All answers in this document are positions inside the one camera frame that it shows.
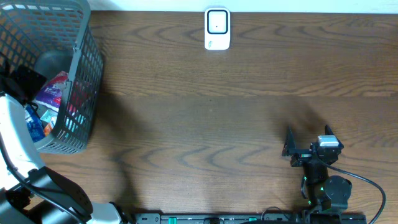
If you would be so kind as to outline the purple red tissue pack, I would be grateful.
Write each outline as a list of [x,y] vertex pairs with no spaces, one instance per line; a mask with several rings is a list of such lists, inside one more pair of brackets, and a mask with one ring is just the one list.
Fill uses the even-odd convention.
[[58,112],[63,91],[67,87],[67,80],[68,73],[61,71],[42,87],[35,97],[34,102]]

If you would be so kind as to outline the blue snack bar wrapper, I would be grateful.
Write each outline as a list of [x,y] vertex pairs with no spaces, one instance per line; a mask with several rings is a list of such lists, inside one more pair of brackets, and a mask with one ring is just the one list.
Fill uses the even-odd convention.
[[38,142],[45,137],[42,122],[31,105],[25,107],[25,123],[33,142]]

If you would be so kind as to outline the teal packet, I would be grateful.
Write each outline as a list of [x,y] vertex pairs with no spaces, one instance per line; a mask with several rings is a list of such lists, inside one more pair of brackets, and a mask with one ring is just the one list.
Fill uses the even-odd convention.
[[46,123],[52,123],[55,125],[57,122],[58,113],[54,110],[48,109],[41,117],[40,120]]

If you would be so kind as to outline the orange tissue pocket pack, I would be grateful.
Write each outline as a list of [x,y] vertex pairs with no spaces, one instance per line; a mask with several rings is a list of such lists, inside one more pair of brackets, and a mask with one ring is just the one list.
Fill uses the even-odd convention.
[[48,124],[44,127],[44,134],[45,134],[45,136],[48,136],[48,135],[52,132],[54,126],[55,126],[54,123],[48,123]]

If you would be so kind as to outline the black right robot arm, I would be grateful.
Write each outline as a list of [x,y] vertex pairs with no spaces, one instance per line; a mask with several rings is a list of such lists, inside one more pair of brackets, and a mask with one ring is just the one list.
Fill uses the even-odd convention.
[[297,148],[292,130],[287,130],[282,155],[290,157],[292,167],[303,168],[302,195],[314,213],[341,213],[348,208],[352,183],[328,173],[328,166],[338,160],[343,148],[329,126],[307,149]]

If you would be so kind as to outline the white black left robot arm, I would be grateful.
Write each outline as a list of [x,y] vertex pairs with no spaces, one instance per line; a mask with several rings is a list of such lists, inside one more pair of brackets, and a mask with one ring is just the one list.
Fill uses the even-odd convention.
[[1,55],[1,223],[129,223],[113,202],[94,203],[48,168],[35,147],[25,108],[46,79]]

